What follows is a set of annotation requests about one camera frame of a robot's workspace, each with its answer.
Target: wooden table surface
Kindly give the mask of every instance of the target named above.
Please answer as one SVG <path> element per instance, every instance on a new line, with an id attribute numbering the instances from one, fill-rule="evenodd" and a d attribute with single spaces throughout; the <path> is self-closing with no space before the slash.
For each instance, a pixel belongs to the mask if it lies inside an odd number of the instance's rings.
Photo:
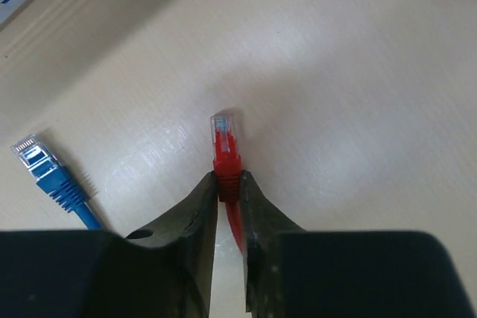
<path id="1" fill-rule="evenodd" d="M 477 302 L 477 0 L 34 0 L 0 33 L 0 229 L 81 228 L 9 146 L 41 132 L 122 235 L 212 165 L 313 230 L 418 229 Z M 219 212 L 211 317 L 247 317 Z"/>

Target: red ethernet cable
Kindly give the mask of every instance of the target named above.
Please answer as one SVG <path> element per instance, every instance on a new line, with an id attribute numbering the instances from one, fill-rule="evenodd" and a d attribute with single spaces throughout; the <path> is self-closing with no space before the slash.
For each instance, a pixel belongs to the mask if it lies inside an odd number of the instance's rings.
<path id="1" fill-rule="evenodd" d="M 214 172 L 218 178 L 218 198 L 225 203 L 227 219 L 237 246 L 243 252 L 239 206 L 241 157 L 237 149 L 236 125 L 233 115 L 210 118 L 214 144 Z"/>

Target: transparent plastic connector tip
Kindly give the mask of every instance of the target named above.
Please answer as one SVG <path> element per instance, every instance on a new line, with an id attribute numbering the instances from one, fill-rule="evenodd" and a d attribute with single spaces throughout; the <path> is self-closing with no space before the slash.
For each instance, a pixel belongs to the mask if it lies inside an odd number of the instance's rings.
<path id="1" fill-rule="evenodd" d="M 11 150 L 36 181 L 60 167 L 57 159 L 35 135 L 30 135 L 12 145 Z"/>
<path id="2" fill-rule="evenodd" d="M 210 118 L 214 160 L 236 159 L 237 147 L 236 123 L 233 115 L 214 115 Z"/>

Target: blue ethernet cable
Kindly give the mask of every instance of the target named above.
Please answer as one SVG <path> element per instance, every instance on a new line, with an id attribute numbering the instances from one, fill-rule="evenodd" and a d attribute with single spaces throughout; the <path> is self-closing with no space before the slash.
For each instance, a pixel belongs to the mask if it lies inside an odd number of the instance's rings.
<path id="1" fill-rule="evenodd" d="M 89 199 L 86 192 L 35 135 L 22 139 L 11 149 L 35 178 L 37 185 L 66 212 L 75 212 L 90 230 L 102 228 L 86 204 Z"/>

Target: blue ethernet connector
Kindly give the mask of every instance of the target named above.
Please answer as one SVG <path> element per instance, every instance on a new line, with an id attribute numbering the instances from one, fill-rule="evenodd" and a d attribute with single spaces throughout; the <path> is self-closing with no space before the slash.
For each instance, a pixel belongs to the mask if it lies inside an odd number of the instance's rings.
<path id="1" fill-rule="evenodd" d="M 11 147 L 37 181 L 37 185 L 66 212 L 75 212 L 88 229 L 101 229 L 86 201 L 89 197 L 75 178 L 63 167 L 35 135 Z"/>

